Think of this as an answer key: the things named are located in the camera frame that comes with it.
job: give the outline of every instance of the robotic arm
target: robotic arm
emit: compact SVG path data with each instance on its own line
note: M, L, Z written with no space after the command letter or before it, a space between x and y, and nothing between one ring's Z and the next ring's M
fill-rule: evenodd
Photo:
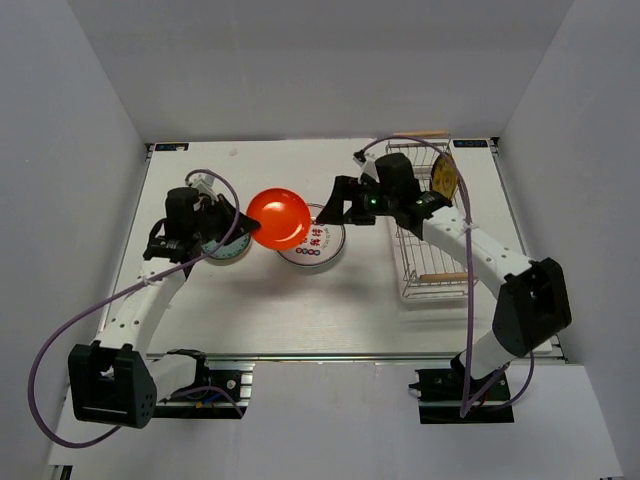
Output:
M235 209L223 195L215 196L210 183L198 177L190 187L168 192L166 218L150 232L139 280L192 260L201 255L203 243L220 241L227 233ZM227 243L259 227L240 214ZM189 267L148 282L125 298L91 345L73 348L68 366L76 418L142 428L158 400L181 388L205 385L205 357L199 352L171 351L149 365L144 360L160 319L190 272Z
M377 216L392 216L400 227L466 265L465 219L440 193L420 190L405 155L393 153L375 162L357 155L356 161L360 177L336 177L318 223L373 225ZM346 212L345 202L351 202ZM476 274L497 299L492 329L473 348L470 376L478 387L495 370L569 326L571 312L557 262L536 262L478 228L473 229L472 242ZM462 352L451 362L462 376L465 360Z

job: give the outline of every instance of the gray wall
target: gray wall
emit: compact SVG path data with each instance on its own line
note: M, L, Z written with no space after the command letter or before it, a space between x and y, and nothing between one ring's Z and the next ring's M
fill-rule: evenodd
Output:
M577 0L509 122L501 169L534 253L565 269L562 335L640 478L640 2Z
M69 0L145 140L500 135L571 0Z
M102 298L114 274L144 146L64 0L0 2L0 477L41 478L50 442L27 408L42 342ZM73 343L45 358L39 404L55 426Z

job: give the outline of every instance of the orange plate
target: orange plate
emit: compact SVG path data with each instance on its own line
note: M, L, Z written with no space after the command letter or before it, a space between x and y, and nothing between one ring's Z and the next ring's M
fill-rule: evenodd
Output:
M253 238L263 247L288 250L302 243L311 227L311 212L299 195L270 188L253 197L247 216L260 222Z

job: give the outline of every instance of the metal wire rack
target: metal wire rack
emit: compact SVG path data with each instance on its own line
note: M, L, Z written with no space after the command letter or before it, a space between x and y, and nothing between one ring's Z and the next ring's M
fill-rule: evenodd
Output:
M432 140L451 152L451 139ZM413 165L415 177L423 190L429 190L431 169L438 153L419 143L390 141L387 153L404 153ZM462 199L456 190L453 204L460 208ZM441 249L424 242L407 230L389 222L400 295L407 302L464 299L467 297L467 269Z

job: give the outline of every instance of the wire rack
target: wire rack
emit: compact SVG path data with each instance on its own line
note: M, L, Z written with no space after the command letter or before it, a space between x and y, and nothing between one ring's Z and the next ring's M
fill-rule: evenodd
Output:
M449 153L451 139L432 140ZM430 190L431 169L438 153L418 143L391 141L387 153L404 153L413 165L422 190ZM462 205L456 190L453 204ZM389 222L400 295L407 302L464 299L467 297L467 269L441 249L420 240L407 230Z

